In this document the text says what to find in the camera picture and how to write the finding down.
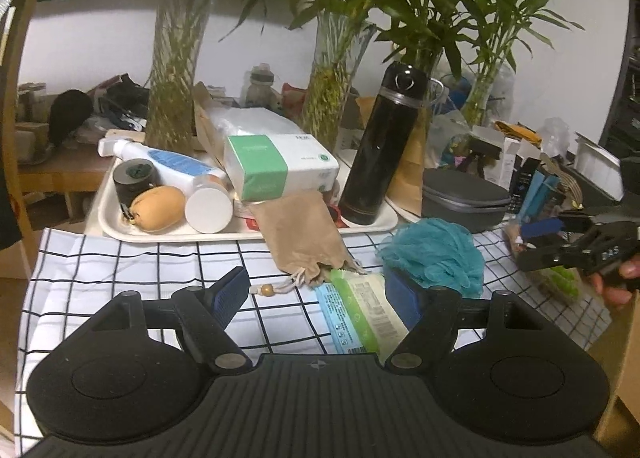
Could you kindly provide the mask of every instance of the teal loofah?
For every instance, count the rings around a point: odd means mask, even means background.
[[[378,255],[423,288],[448,286],[468,298],[482,294],[484,258],[471,233],[458,224],[425,218],[385,240]]]

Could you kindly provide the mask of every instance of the white jar lid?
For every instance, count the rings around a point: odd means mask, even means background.
[[[203,234],[220,232],[229,225],[233,214],[234,207],[229,196],[215,187],[198,189],[184,208],[187,223]]]

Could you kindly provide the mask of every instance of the black can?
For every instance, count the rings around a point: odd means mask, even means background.
[[[360,148],[340,198],[347,221],[371,225],[400,164],[429,83],[428,75],[407,64],[386,69]]]
[[[113,183],[122,214],[127,220],[131,220],[133,216],[129,207],[144,191],[158,186],[158,170],[144,158],[127,160],[113,170]]]

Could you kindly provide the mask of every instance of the finger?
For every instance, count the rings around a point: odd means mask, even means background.
[[[604,291],[604,281],[602,279],[602,276],[600,274],[593,274],[592,276],[590,276],[589,281],[591,282],[591,285],[596,289],[596,294],[602,295],[602,292]]]
[[[625,279],[640,278],[640,254],[620,265],[620,276]]]
[[[629,301],[633,295],[628,290],[624,290],[623,288],[613,288],[610,286],[605,287],[604,292],[602,293],[602,297],[604,301],[612,306],[624,306]]]

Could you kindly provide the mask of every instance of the checkered tablecloth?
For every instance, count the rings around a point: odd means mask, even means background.
[[[354,234],[344,241],[365,269],[376,272],[382,271],[376,245],[389,235]],[[530,284],[511,259],[500,229],[475,234],[474,241],[486,261],[483,298],[498,289],[511,290],[583,348],[609,324],[609,311],[600,301],[588,298],[567,307]],[[29,374],[63,338],[124,290],[137,290],[142,299],[169,298],[190,284],[210,286],[239,265],[246,267],[252,284],[280,282],[286,276],[264,242],[141,245],[46,230],[20,320],[16,454],[42,437],[26,401]],[[178,346],[172,330],[149,331],[154,339]],[[268,298],[249,296],[226,331],[254,362],[265,352],[335,353],[316,295],[308,288]],[[456,347],[483,335],[484,330],[460,330]]]

